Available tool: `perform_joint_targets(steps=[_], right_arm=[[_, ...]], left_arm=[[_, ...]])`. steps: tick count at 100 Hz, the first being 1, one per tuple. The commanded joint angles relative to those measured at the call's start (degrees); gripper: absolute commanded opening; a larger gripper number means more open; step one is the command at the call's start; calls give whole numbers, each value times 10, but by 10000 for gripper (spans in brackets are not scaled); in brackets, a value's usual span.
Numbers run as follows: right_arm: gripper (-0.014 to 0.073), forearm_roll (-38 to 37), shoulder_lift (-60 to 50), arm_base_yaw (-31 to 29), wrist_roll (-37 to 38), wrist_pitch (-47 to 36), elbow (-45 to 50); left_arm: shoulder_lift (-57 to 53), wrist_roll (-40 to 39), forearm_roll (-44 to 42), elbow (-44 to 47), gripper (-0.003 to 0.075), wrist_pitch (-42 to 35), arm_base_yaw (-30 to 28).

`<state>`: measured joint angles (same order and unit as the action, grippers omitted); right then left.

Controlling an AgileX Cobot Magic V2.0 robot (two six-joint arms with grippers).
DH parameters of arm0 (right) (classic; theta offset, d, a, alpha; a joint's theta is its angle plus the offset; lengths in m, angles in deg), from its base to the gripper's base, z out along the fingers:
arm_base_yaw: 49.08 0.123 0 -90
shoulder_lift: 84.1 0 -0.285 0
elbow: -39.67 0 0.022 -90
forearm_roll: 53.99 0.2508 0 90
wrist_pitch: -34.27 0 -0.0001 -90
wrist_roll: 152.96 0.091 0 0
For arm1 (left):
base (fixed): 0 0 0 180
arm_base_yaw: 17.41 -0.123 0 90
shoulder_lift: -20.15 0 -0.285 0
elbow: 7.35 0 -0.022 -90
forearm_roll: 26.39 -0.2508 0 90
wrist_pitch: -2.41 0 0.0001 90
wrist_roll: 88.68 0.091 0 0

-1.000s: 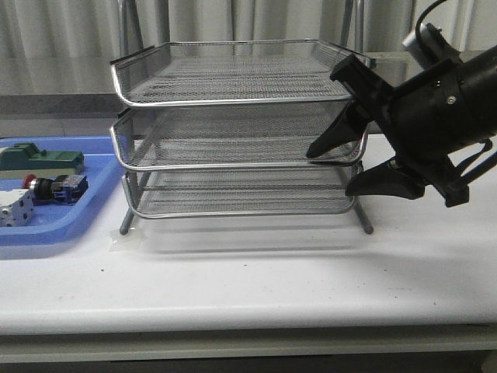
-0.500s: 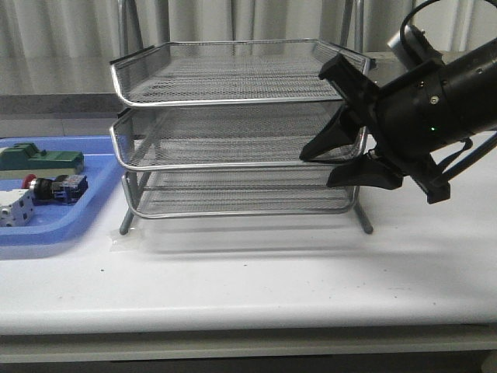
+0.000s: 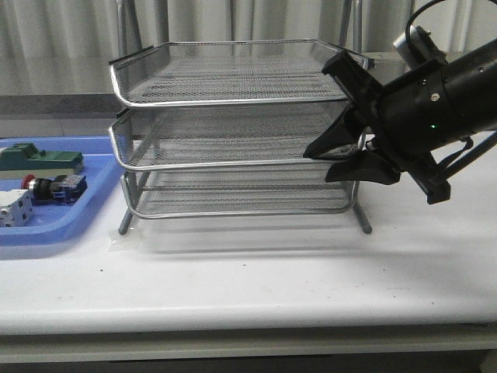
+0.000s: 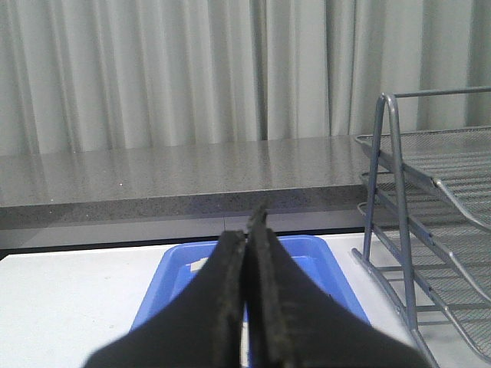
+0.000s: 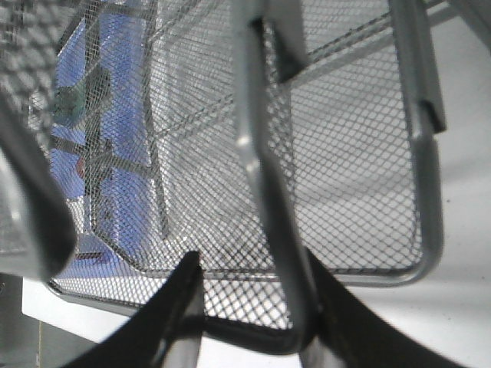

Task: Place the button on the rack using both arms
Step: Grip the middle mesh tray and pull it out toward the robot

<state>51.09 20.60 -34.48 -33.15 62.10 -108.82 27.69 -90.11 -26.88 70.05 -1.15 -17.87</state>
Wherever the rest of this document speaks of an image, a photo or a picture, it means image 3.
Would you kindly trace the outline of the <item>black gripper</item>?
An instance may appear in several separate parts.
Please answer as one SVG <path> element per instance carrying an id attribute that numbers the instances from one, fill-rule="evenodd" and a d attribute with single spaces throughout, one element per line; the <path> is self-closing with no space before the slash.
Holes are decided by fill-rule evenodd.
<path id="1" fill-rule="evenodd" d="M 322 69 L 345 91 L 350 104 L 331 126 L 304 150 L 317 159 L 337 148 L 357 145 L 369 127 L 374 139 L 361 152 L 333 163 L 325 181 L 398 183 L 408 173 L 425 193 L 428 204 L 450 199 L 447 178 L 436 174 L 447 167 L 431 152 L 462 138 L 459 113 L 462 66 L 459 61 L 429 61 L 388 83 L 380 84 L 346 52 Z"/>

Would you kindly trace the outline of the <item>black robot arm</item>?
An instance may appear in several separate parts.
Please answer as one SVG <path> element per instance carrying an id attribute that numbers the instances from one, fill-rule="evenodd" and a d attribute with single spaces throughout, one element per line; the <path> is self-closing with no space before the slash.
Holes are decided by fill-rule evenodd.
<path id="1" fill-rule="evenodd" d="M 328 182 L 369 181 L 391 185 L 408 173 L 428 204 L 450 199 L 448 179 L 496 144 L 471 136 L 496 126 L 496 42 L 447 62 L 442 54 L 403 76 L 380 84 L 346 51 L 330 58 L 330 75 L 349 105 L 303 156 L 318 159 L 352 145 L 366 128 L 374 138 L 364 150 L 332 164 Z"/>

